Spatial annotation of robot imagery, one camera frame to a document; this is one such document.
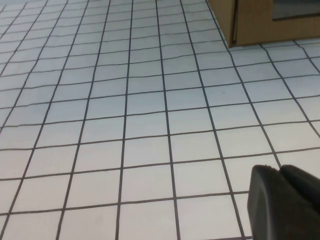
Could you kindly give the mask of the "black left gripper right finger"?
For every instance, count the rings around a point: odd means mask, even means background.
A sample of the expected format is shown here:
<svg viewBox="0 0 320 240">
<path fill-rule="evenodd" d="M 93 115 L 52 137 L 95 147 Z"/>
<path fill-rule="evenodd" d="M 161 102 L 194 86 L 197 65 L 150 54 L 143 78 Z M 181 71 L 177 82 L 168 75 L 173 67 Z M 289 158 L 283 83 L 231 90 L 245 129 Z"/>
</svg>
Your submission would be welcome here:
<svg viewBox="0 0 320 240">
<path fill-rule="evenodd" d="M 320 179 L 294 166 L 283 165 L 280 175 L 280 215 L 283 218 L 320 216 Z"/>
</svg>

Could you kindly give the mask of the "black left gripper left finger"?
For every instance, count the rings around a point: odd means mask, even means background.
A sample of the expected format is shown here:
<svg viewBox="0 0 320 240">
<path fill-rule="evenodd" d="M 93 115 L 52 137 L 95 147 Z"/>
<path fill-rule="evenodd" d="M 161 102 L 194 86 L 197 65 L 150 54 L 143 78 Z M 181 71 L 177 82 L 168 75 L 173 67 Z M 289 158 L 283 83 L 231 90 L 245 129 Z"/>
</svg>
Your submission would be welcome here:
<svg viewBox="0 0 320 240">
<path fill-rule="evenodd" d="M 280 169 L 255 165 L 251 171 L 247 211 L 254 240 L 318 240 L 320 217 L 282 217 Z"/>
</svg>

